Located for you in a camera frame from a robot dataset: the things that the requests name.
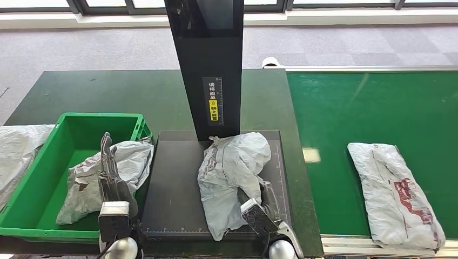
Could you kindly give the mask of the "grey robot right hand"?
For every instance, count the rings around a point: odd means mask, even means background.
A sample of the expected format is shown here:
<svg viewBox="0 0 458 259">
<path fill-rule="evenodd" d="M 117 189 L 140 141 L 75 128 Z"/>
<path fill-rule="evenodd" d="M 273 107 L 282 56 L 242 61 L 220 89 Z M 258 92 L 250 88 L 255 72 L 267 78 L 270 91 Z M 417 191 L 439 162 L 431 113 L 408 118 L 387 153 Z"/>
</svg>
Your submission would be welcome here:
<svg viewBox="0 0 458 259">
<path fill-rule="evenodd" d="M 267 229 L 276 228 L 281 218 L 272 184 L 269 181 L 261 180 L 258 182 L 258 190 L 260 201 L 239 188 L 237 198 L 240 203 L 240 215 L 251 228 L 255 226 Z"/>
</svg>

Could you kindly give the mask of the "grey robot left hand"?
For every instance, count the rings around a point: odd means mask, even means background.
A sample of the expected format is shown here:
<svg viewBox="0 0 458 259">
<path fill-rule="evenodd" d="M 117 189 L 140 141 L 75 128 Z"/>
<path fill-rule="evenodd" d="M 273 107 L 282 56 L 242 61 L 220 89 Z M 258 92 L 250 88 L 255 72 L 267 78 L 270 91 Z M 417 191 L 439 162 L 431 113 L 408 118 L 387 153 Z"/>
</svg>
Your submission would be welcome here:
<svg viewBox="0 0 458 259">
<path fill-rule="evenodd" d="M 111 148 L 112 139 L 105 132 L 100 141 L 99 188 L 103 202 L 125 201 L 129 203 L 129 217 L 136 217 L 138 204 L 131 194 L 127 183 L 120 177 L 117 163 L 117 147 Z"/>
</svg>

